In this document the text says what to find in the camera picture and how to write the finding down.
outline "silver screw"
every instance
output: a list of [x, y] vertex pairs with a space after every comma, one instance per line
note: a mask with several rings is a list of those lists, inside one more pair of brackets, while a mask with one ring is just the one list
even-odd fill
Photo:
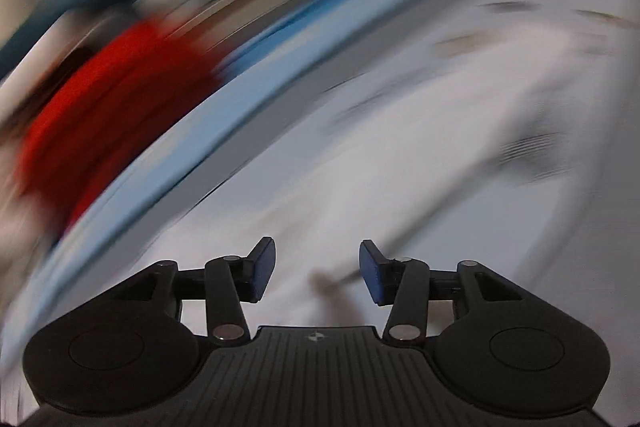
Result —
[[220, 324], [211, 333], [220, 341], [234, 341], [244, 335], [244, 329], [236, 324]]
[[411, 324], [398, 324], [389, 330], [396, 341], [412, 341], [420, 336], [420, 330]]

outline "red object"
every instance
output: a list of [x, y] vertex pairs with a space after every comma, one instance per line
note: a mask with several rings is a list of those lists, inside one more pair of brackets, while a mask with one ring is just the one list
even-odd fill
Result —
[[18, 163], [69, 224], [149, 145], [219, 86], [186, 38], [130, 28], [89, 60], [34, 120]]

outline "blue strip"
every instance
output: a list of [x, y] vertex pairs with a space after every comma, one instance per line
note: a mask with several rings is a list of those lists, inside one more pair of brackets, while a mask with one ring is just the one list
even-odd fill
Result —
[[[55, 304], [115, 237], [302, 71], [407, 1], [341, 0], [330, 6], [322, 5], [321, 15], [299, 22], [295, 32], [290, 25], [274, 26], [270, 38], [279, 44], [182, 118], [136, 159], [30, 278], [12, 305], [2, 330], [0, 375], [19, 360], [28, 339], [46, 322]], [[265, 43], [256, 42], [255, 49], [247, 50], [247, 54], [251, 51], [259, 57], [265, 52], [263, 47], [268, 48]]]

